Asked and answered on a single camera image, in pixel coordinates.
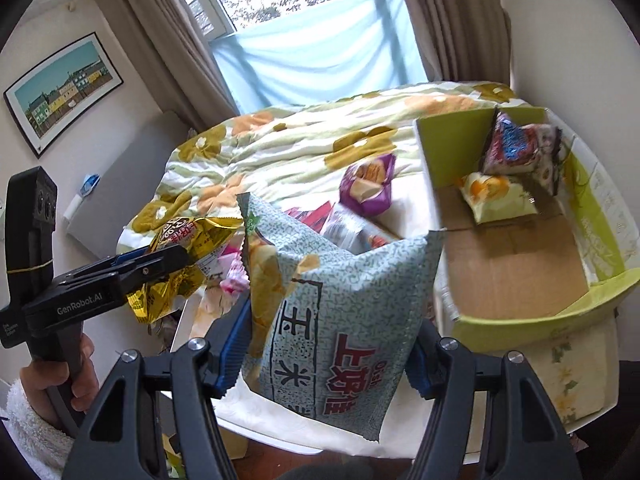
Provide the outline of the left hand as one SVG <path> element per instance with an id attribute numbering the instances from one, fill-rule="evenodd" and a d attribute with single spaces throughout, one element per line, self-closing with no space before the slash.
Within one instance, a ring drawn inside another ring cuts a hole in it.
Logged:
<path id="1" fill-rule="evenodd" d="M 82 354 L 82 369 L 73 381 L 73 397 L 70 404 L 75 412 L 85 413 L 96 398 L 100 385 L 91 361 L 94 344 L 86 334 L 81 335 L 79 348 Z M 63 429 L 63 425 L 47 391 L 49 388 L 64 385 L 69 377 L 68 364 L 63 362 L 35 360 L 20 370 L 20 382 L 28 403 L 40 418 L 56 429 Z"/>

